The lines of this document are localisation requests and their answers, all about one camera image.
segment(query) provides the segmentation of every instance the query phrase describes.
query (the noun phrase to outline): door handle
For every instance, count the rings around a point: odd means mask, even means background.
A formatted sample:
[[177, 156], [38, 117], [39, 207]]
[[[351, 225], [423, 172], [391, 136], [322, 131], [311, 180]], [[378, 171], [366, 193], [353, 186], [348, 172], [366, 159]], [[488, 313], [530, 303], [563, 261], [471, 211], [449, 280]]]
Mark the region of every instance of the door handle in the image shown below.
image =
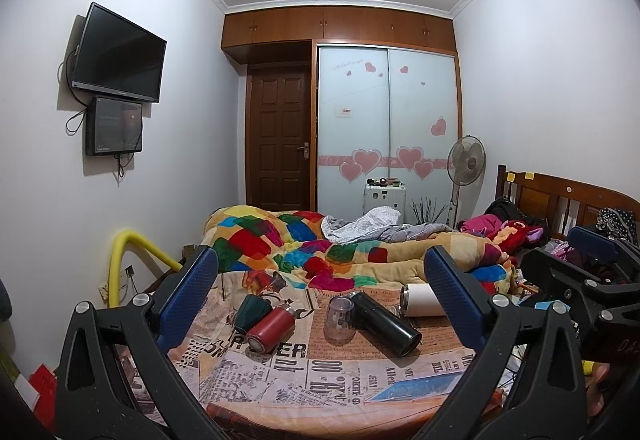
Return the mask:
[[304, 149], [305, 150], [305, 160], [309, 160], [309, 142], [305, 142], [303, 146], [296, 147], [296, 149]]

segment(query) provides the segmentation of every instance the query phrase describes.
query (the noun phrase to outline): multicolored blanket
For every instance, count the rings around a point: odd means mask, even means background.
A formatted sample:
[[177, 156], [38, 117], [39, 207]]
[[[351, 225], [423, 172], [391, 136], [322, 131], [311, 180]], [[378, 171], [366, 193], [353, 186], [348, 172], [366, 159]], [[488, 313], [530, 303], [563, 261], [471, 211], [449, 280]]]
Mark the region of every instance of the multicolored blanket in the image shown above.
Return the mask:
[[293, 286], [332, 291], [360, 286], [399, 289], [426, 282], [423, 258], [442, 245], [490, 293], [507, 293], [513, 268], [489, 239], [442, 232], [422, 241], [365, 241], [339, 245], [324, 239], [324, 216], [309, 211], [272, 213], [248, 205], [219, 209], [205, 225], [203, 243], [218, 254], [220, 272], [277, 270]]

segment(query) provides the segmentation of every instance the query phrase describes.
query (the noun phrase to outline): large pink heart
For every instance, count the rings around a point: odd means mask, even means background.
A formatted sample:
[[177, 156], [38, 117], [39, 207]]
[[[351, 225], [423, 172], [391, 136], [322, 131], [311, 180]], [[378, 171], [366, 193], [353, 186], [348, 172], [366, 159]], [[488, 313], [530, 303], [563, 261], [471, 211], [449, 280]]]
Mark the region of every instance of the large pink heart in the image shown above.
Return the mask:
[[398, 156], [398, 160], [400, 163], [408, 170], [414, 168], [414, 164], [422, 160], [422, 156], [424, 152], [421, 147], [414, 147], [413, 149], [409, 149], [409, 147], [399, 147], [398, 151], [396, 151], [396, 156]]
[[367, 175], [380, 165], [382, 153], [375, 149], [368, 153], [363, 149], [356, 149], [351, 153], [351, 158], [353, 158], [354, 162], [362, 166], [362, 172]]
[[447, 121], [444, 118], [438, 119], [438, 121], [431, 126], [431, 134], [433, 136], [444, 136], [447, 132]]
[[433, 162], [416, 162], [414, 164], [415, 173], [423, 180], [433, 171]]
[[362, 166], [360, 164], [348, 164], [347, 162], [341, 163], [340, 174], [351, 183], [362, 174]]

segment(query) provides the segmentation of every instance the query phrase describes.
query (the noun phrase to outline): transparent cup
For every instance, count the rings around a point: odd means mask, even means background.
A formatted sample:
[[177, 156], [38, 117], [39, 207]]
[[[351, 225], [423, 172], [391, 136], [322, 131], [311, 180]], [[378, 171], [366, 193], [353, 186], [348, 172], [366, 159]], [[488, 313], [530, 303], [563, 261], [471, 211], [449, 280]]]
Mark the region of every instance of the transparent cup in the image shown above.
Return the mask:
[[338, 295], [329, 301], [324, 319], [324, 335], [334, 341], [348, 341], [356, 333], [355, 306], [351, 299]]

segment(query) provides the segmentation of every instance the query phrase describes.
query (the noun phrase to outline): red thermos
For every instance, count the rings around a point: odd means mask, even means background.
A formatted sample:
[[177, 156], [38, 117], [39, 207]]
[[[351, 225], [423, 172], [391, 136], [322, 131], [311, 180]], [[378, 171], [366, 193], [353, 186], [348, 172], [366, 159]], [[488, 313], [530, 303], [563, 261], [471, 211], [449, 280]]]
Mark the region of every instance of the red thermos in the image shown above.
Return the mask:
[[296, 324], [296, 311], [288, 303], [276, 306], [267, 317], [255, 325], [246, 335], [249, 348], [259, 354], [267, 354], [275, 348]]

